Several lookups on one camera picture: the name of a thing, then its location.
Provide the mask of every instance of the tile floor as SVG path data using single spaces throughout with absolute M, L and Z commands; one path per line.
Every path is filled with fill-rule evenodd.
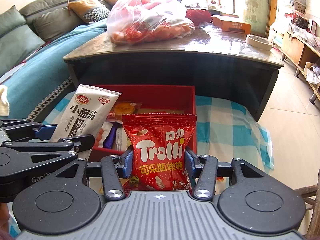
M 272 49 L 281 57 L 281 53 Z M 320 169 L 320 102 L 309 102 L 313 90 L 286 60 L 259 124 L 271 133 L 275 168 L 269 174 L 295 189 L 317 183 Z M 306 233 L 311 212 L 299 231 Z

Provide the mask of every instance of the red snack bag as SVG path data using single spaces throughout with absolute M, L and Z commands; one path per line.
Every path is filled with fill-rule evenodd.
M 189 9 L 186 13 L 186 18 L 193 21 L 195 26 L 199 26 L 200 22 L 210 22 L 212 20 L 212 16 L 208 10 L 194 10 Z
M 125 132 L 133 145 L 133 168 L 124 184 L 131 190 L 189 190 L 184 150 L 196 128 L 196 115 L 123 115 Z

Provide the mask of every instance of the spicy gluten strip package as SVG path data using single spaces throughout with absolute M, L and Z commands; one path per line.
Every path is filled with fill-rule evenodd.
M 99 87 L 79 85 L 50 141 L 86 134 L 97 138 L 103 122 L 120 95 L 121 93 Z M 81 152 L 78 156 L 88 159 L 90 152 L 91 150 Z
M 124 185 L 131 190 L 189 190 L 184 151 L 196 128 L 196 115 L 123 115 L 133 145 L 133 167 Z

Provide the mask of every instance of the sofa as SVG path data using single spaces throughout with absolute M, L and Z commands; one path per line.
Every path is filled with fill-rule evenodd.
M 10 104 L 9 116 L 2 118 L 41 122 L 75 89 L 63 56 L 105 32 L 107 18 L 89 24 L 67 5 L 67 0 L 36 0 L 0 15 L 0 84 L 8 87 Z

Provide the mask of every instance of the coffee table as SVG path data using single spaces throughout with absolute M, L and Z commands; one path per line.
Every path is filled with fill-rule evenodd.
M 103 33 L 64 57 L 79 84 L 193 85 L 196 95 L 244 105 L 259 120 L 283 63 L 246 44 L 246 35 L 205 24 L 190 36 L 113 45 Z

